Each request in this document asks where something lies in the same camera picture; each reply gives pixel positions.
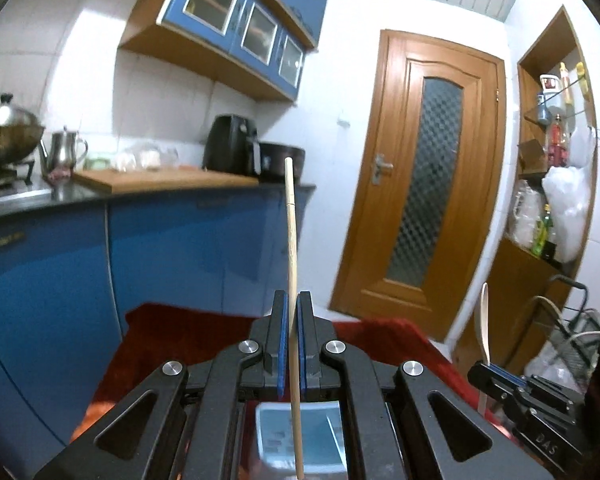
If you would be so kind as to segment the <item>white plastic spoon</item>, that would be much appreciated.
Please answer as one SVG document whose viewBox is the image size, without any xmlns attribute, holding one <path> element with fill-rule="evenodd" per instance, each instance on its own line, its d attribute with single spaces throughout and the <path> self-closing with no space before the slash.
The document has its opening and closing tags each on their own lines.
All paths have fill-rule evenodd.
<svg viewBox="0 0 600 480">
<path fill-rule="evenodd" d="M 481 359 L 485 366 L 491 364 L 489 344 L 489 287 L 484 282 L 481 286 L 479 305 L 476 310 L 476 337 L 481 352 Z"/>
</svg>

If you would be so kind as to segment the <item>wooden chopstick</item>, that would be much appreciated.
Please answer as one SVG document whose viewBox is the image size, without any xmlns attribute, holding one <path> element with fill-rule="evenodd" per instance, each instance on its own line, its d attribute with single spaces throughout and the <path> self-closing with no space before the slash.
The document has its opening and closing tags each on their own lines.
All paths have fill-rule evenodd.
<svg viewBox="0 0 600 480">
<path fill-rule="evenodd" d="M 298 341 L 297 297 L 298 297 L 298 236 L 296 201 L 294 200 L 294 163 L 285 159 L 285 200 L 287 215 L 288 246 L 288 366 L 291 405 L 291 427 L 294 436 L 294 470 L 296 478 L 304 478 L 301 430 L 301 377 Z"/>
</svg>

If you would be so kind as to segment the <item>blue lower kitchen cabinets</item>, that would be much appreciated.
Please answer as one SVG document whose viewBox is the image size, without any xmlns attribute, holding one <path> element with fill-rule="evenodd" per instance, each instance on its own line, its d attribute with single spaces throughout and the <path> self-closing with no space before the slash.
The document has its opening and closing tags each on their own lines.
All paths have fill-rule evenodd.
<svg viewBox="0 0 600 480">
<path fill-rule="evenodd" d="M 278 184 L 0 202 L 0 462 L 29 479 L 69 442 L 140 304 L 261 315 L 286 240 Z"/>
</svg>

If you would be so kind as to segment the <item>red floral table blanket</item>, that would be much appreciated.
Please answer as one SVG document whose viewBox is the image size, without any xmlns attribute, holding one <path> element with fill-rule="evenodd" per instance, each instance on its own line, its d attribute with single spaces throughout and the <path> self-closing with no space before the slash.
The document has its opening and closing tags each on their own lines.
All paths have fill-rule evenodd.
<svg viewBox="0 0 600 480">
<path fill-rule="evenodd" d="M 189 310 L 166 304 L 141 304 L 125 315 L 129 329 L 114 352 L 82 422 L 77 438 L 166 361 L 193 365 L 247 338 L 253 318 Z M 472 408 L 479 393 L 412 322 L 400 318 L 336 321 L 337 338 L 390 365 L 415 360 L 436 374 Z"/>
</svg>

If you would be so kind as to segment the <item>wooden door with glass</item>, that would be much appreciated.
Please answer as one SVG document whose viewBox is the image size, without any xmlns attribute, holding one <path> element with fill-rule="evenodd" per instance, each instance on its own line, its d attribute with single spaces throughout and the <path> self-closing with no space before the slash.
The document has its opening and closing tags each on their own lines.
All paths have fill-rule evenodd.
<svg viewBox="0 0 600 480">
<path fill-rule="evenodd" d="M 502 60 L 410 32 L 380 35 L 358 188 L 330 305 L 451 328 L 486 244 L 505 140 Z M 383 154 L 391 176 L 372 185 Z"/>
</svg>

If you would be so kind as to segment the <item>dark rice cooker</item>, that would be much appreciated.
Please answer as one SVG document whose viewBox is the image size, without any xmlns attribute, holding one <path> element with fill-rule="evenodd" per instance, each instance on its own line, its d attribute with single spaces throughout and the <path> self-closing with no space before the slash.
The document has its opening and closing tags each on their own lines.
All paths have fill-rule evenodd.
<svg viewBox="0 0 600 480">
<path fill-rule="evenodd" d="M 260 174 L 259 180 L 265 183 L 283 183 L 285 180 L 285 159 L 291 158 L 294 163 L 294 182 L 299 183 L 306 151 L 296 146 L 261 142 L 260 143 Z"/>
</svg>

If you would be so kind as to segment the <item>black air fryer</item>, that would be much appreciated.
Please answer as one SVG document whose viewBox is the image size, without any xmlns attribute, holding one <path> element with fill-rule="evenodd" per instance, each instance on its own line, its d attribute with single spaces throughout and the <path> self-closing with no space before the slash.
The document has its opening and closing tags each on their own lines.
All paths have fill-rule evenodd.
<svg viewBox="0 0 600 480">
<path fill-rule="evenodd" d="M 235 114 L 216 116 L 204 147 L 202 168 L 257 177 L 260 174 L 260 145 L 256 123 Z"/>
</svg>

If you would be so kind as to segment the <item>white plastic bag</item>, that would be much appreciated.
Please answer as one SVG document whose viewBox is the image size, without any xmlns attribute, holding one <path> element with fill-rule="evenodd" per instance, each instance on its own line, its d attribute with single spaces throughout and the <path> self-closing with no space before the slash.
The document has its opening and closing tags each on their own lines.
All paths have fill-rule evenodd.
<svg viewBox="0 0 600 480">
<path fill-rule="evenodd" d="M 557 233 L 555 258 L 560 263 L 576 260 L 580 252 L 591 200 L 590 177 L 586 168 L 552 167 L 542 180 Z"/>
</svg>

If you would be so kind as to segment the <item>wooden cutting board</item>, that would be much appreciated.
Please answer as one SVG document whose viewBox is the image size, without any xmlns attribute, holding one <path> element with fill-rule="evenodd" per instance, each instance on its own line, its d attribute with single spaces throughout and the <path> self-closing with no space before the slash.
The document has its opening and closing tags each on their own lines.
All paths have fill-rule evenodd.
<svg viewBox="0 0 600 480">
<path fill-rule="evenodd" d="M 80 170 L 72 177 L 88 188 L 107 194 L 190 190 L 191 188 L 242 188 L 259 185 L 256 178 L 192 168 L 129 172 L 113 169 Z"/>
</svg>

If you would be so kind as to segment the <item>wooden corner shelf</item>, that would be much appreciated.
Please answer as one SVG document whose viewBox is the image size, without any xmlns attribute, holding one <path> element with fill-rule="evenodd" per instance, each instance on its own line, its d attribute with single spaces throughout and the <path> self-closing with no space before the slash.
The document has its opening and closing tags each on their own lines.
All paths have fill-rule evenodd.
<svg viewBox="0 0 600 480">
<path fill-rule="evenodd" d="M 491 361 L 515 374 L 521 373 L 547 342 L 572 289 L 558 276 L 572 280 L 583 254 L 579 246 L 576 258 L 562 263 L 557 260 L 554 240 L 539 256 L 514 241 L 514 226 L 521 218 L 522 206 L 531 205 L 539 217 L 550 206 L 542 187 L 550 166 L 539 153 L 546 144 L 546 127 L 539 122 L 536 111 L 540 77 L 571 53 L 579 62 L 584 60 L 570 16 L 561 8 L 517 64 L 520 119 L 516 185 L 509 201 L 506 232 L 488 276 Z"/>
</svg>

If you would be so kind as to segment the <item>steel kettle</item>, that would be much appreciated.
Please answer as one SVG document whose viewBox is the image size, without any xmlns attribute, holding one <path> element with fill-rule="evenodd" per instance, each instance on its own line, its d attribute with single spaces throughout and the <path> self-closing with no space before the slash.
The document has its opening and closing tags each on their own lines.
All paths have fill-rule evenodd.
<svg viewBox="0 0 600 480">
<path fill-rule="evenodd" d="M 38 144 L 41 170 L 44 177 L 71 176 L 74 168 L 83 162 L 88 153 L 87 140 L 77 131 L 63 128 L 52 133 L 50 148 L 46 148 L 43 139 Z"/>
</svg>

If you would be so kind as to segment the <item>blue upper glass cabinet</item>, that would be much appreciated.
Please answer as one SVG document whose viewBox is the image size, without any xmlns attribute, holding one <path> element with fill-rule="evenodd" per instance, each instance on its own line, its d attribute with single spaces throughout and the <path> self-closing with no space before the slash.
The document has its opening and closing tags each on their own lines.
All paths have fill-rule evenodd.
<svg viewBox="0 0 600 480">
<path fill-rule="evenodd" d="M 120 48 L 256 101 L 297 99 L 327 0 L 137 0 Z"/>
</svg>

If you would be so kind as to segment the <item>wok with steel lid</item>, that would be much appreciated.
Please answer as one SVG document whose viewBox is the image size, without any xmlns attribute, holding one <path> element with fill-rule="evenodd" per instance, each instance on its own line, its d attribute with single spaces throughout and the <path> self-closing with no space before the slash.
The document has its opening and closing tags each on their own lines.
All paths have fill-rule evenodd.
<svg viewBox="0 0 600 480">
<path fill-rule="evenodd" d="M 11 93 L 0 95 L 0 167 L 25 159 L 40 143 L 44 126 L 34 113 L 12 102 Z"/>
</svg>

